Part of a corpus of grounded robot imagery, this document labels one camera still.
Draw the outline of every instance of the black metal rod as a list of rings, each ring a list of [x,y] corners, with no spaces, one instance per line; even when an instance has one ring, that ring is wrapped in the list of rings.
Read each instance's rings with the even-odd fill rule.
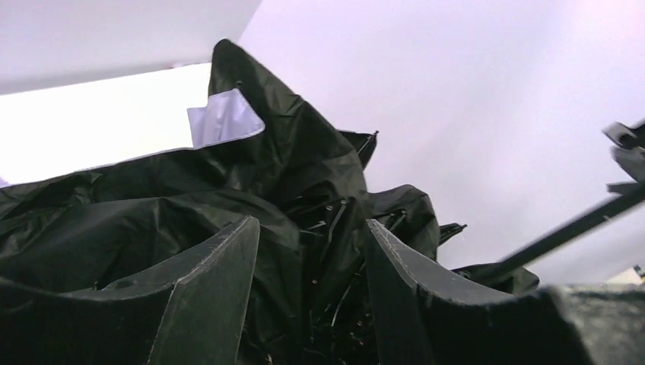
[[[471,279],[487,286],[498,284],[508,279],[518,268],[604,224],[609,219],[625,213],[643,201],[645,201],[645,184],[640,184],[637,189],[588,211],[497,264],[472,272]]]

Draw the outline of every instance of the black fabric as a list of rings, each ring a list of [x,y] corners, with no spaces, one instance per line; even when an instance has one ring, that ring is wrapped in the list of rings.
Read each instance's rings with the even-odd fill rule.
[[[439,232],[441,234],[441,237],[439,238],[439,246],[443,245],[454,236],[463,232],[463,230],[467,227],[467,224],[458,223],[450,223],[439,226]]]
[[[365,221],[435,259],[443,241],[430,199],[413,186],[368,194],[376,133],[337,131],[222,40],[208,95],[234,88],[264,132],[0,189],[0,276],[100,289],[251,214],[262,229],[238,363],[375,363]]]
[[[352,144],[311,105],[223,40],[214,48],[208,94],[235,87],[265,122],[260,135],[0,190],[0,275],[50,290],[89,287],[217,233],[234,217],[222,207],[259,215],[282,224],[263,222],[243,347],[257,359],[271,354],[277,362],[298,363],[303,315],[322,313],[360,264],[369,215],[363,167]],[[222,198],[224,192],[229,195]],[[326,257],[318,259],[324,265],[310,274],[316,277],[311,290],[301,274],[310,247],[296,248],[296,228],[275,206],[337,198],[350,208]],[[271,235],[266,224],[280,234]]]
[[[454,272],[468,278],[472,272],[490,265],[494,264],[470,265],[464,268],[458,268]],[[539,284],[540,278],[538,278],[538,275],[533,274],[525,268],[518,268],[508,279],[494,285],[492,288],[503,291],[504,293],[520,295],[536,289]]]
[[[377,135],[378,131],[374,132],[372,135],[367,133],[356,133],[349,131],[340,131],[341,135],[345,137],[354,146],[354,149],[358,153],[358,158],[361,159],[361,164],[363,168],[367,167],[367,164],[372,159],[374,151],[377,149]]]

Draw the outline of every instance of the white reflective lining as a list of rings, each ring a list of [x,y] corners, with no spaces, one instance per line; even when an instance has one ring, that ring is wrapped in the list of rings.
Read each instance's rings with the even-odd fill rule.
[[[198,150],[262,133],[265,124],[238,89],[211,95],[204,107],[188,108],[188,121],[192,136],[192,148],[174,148],[146,154],[126,161],[138,160],[172,151]],[[113,166],[115,163],[99,167]],[[81,171],[93,170],[91,167]]]

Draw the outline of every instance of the bright light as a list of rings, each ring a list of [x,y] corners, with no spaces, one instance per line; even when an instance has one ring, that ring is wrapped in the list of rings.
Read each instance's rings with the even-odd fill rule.
[[[0,176],[27,183],[191,147],[210,65],[0,97]]]

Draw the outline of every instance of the white wall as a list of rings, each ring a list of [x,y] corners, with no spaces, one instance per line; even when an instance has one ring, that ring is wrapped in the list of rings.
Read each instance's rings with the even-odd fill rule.
[[[186,108],[210,65],[0,97],[0,176],[12,184],[191,147]]]
[[[645,2],[265,0],[245,46],[337,127],[380,130],[370,190],[412,183],[468,230],[449,267],[505,256],[627,176],[600,129],[645,116]],[[533,265],[604,281],[645,261],[645,207]]]

